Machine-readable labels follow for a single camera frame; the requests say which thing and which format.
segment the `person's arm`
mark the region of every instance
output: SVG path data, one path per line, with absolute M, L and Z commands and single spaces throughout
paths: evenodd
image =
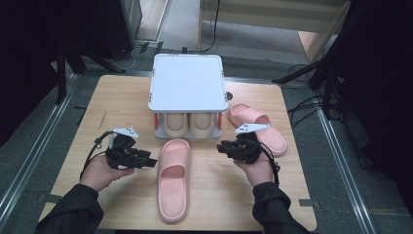
M 35 233 L 94 233 L 103 218 L 97 192 L 75 185 L 36 226 Z
M 309 233 L 289 212 L 291 204 L 288 196 L 273 183 L 273 170 L 268 158 L 261 154 L 253 164 L 234 160 L 252 185 L 255 204 L 252 215 L 270 233 Z
M 94 233 L 103 218 L 98 192 L 134 169 L 109 167 L 106 156 L 96 156 L 76 184 L 36 226 L 35 233 Z
M 309 233 L 292 217 L 288 210 L 291 201 L 273 182 L 255 185 L 252 193 L 255 197 L 252 215 L 265 233 Z

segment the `slipper strap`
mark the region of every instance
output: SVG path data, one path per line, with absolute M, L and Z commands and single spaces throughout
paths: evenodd
M 185 171 L 190 164 L 190 149 L 176 149 L 160 153 L 160 171 L 171 166 L 182 166 Z
M 255 123 L 255 121 L 260 117 L 267 119 L 268 122 L 267 123 Z M 262 113 L 261 111 L 255 108 L 247 108 L 247 109 L 244 109 L 238 112 L 236 118 L 242 124 L 243 123 L 248 123 L 248 124 L 268 124 L 270 123 L 270 118 L 268 118 L 268 115 Z

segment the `right hand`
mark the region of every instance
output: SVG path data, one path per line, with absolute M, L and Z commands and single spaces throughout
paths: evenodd
M 253 164 L 246 164 L 239 160 L 234 160 L 234 164 L 245 172 L 246 178 L 252 187 L 264 182 L 273 182 L 273 170 L 264 153 L 261 153 Z

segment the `black sleeve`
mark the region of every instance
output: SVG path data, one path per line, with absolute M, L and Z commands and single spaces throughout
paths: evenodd
M 252 215 L 263 225 L 266 234 L 309 233 L 292 217 L 288 210 L 291 201 L 274 183 L 258 184 L 252 193 L 255 197 Z
M 103 218 L 98 193 L 75 185 L 36 226 L 35 233 L 94 233 Z

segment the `person's hand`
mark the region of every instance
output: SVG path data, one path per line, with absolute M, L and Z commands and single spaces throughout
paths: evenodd
M 234 164 L 246 173 L 246 178 L 252 187 L 263 182 L 273 182 L 273 170 L 264 153 L 261 153 L 253 164 L 246 164 L 239 160 L 234 160 Z
M 105 155 L 94 157 L 83 172 L 80 184 L 84 184 L 97 192 L 123 176 L 134 173 L 134 169 L 112 169 L 106 161 Z

